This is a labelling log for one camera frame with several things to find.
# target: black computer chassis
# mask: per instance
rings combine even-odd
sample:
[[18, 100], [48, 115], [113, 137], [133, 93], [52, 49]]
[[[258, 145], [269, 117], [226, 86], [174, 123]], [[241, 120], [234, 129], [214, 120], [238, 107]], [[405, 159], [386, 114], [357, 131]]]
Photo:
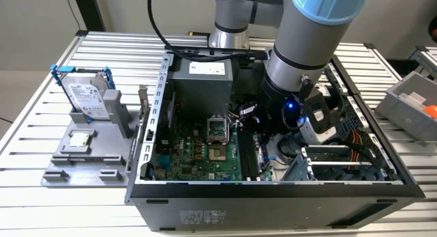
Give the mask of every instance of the black computer chassis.
[[[206, 52], [228, 55], [230, 51], [234, 53], [234, 50], [222, 49], [185, 48], [182, 50], [193, 54]], [[162, 64], [168, 64], [168, 59], [173, 56], [172, 51], [166, 51]], [[425, 198], [336, 56], [332, 58], [332, 64], [386, 150], [402, 183], [400, 185], [344, 183], [305, 185], [289, 182], [137, 184], [137, 179], [130, 178], [125, 202], [137, 207], [152, 231], [360, 228]], [[132, 176], [140, 174], [136, 169], [133, 165]]]

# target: motherboard chip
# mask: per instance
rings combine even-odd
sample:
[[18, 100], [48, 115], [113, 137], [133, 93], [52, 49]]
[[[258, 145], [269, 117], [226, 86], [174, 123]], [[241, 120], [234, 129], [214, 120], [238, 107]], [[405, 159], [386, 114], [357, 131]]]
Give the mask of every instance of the motherboard chip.
[[208, 144], [218, 142], [222, 145], [225, 145], [228, 143], [229, 129], [228, 129], [228, 123], [225, 118], [216, 115], [208, 118], [206, 135], [208, 135], [208, 139], [206, 139]]
[[192, 174], [193, 173], [193, 170], [192, 170], [192, 168], [182, 168], [182, 174]]
[[157, 169], [154, 176], [160, 179], [160, 180], [165, 180], [165, 169]]
[[225, 161], [226, 160], [226, 146], [210, 145], [208, 147], [209, 160]]

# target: black cable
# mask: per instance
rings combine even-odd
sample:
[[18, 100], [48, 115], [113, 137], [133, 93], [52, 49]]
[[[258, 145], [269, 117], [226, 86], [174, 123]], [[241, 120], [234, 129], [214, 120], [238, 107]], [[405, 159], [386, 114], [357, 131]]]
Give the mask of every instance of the black cable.
[[78, 28], [78, 30], [80, 30], [78, 20], [77, 20], [77, 18], [76, 18], [76, 14], [74, 14], [74, 12], [73, 12], [73, 8], [70, 7], [70, 2], [69, 2], [69, 0], [66, 0], [66, 2], [68, 2], [68, 6], [69, 6], [70, 14], [73, 15], [74, 20], [76, 20], [77, 28]]
[[338, 112], [341, 114], [341, 116], [345, 116], [345, 110], [346, 110], [346, 105], [345, 105], [345, 102], [344, 102], [344, 99], [342, 99], [342, 96], [338, 95], [338, 98], [340, 98], [340, 104], [341, 104], [341, 107], [337, 107], [338, 108]]
[[220, 61], [224, 59], [230, 59], [230, 58], [236, 58], [236, 57], [249, 57], [249, 53], [245, 54], [232, 54], [232, 55], [226, 55], [226, 56], [221, 56], [221, 57], [202, 57], [202, 58], [193, 58], [188, 55], [185, 55], [182, 52], [180, 52], [178, 50], [176, 50], [176, 48], [170, 45], [170, 43], [166, 41], [166, 39], [164, 38], [161, 32], [158, 31], [158, 28], [156, 26], [156, 22], [154, 22], [154, 18], [153, 18], [153, 13], [152, 13], [152, 0], [148, 0], [148, 15], [149, 15], [149, 20], [150, 20], [150, 24], [154, 30], [154, 33], [157, 35], [157, 37], [161, 39], [161, 41], [164, 42], [165, 46], [173, 51], [173, 53], [184, 58], [188, 59], [190, 61], [196, 61], [196, 62], [214, 62], [214, 61]]
[[5, 119], [2, 117], [0, 117], [0, 120], [2, 120], [4, 122], [8, 122], [8, 123], [13, 123], [9, 119]]
[[338, 137], [334, 137], [325, 140], [321, 145], [330, 145], [334, 142], [338, 143], [340, 145], [345, 144], [345, 142]]
[[274, 160], [281, 165], [288, 165], [288, 164], [282, 163], [281, 161], [278, 161], [277, 159], [269, 159], [269, 160]]
[[286, 103], [284, 104], [282, 109], [281, 109], [282, 123], [284, 123], [285, 127], [286, 127], [290, 131], [296, 131], [296, 130], [298, 130], [301, 127], [304, 127], [304, 124], [305, 124], [305, 122], [306, 122], [306, 117], [304, 117], [304, 121], [302, 121], [302, 123], [301, 123], [300, 126], [297, 126], [297, 127], [290, 127], [290, 126], [288, 125], [288, 123], [286, 123], [286, 120], [285, 120], [285, 106], [286, 106]]

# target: white wall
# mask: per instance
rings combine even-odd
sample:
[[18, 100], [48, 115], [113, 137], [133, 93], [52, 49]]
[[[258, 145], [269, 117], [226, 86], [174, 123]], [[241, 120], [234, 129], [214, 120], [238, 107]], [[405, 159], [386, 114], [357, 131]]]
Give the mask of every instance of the white wall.
[[66, 0], [0, 0], [0, 70], [48, 71], [76, 31]]
[[[110, 8], [105, 23], [117, 32], [153, 33], [146, 0], [98, 0]], [[344, 36], [344, 42], [372, 42], [385, 57], [408, 57], [416, 45], [434, 45], [427, 24], [437, 14], [437, 0], [368, 0]], [[153, 15], [164, 34], [213, 30], [213, 0], [153, 0]], [[249, 33], [276, 37], [276, 30], [250, 26]]]
[[[73, 10], [84, 24], [74, 0]], [[153, 33], [146, 0], [97, 0], [106, 29]], [[385, 57], [408, 57], [416, 45], [434, 45], [427, 23], [437, 0], [368, 0], [344, 42], [372, 42]], [[153, 0], [164, 34], [213, 29], [213, 0]], [[66, 0], [0, 0], [0, 70], [46, 70], [77, 30]], [[252, 36], [274, 38], [276, 30], [250, 26]]]

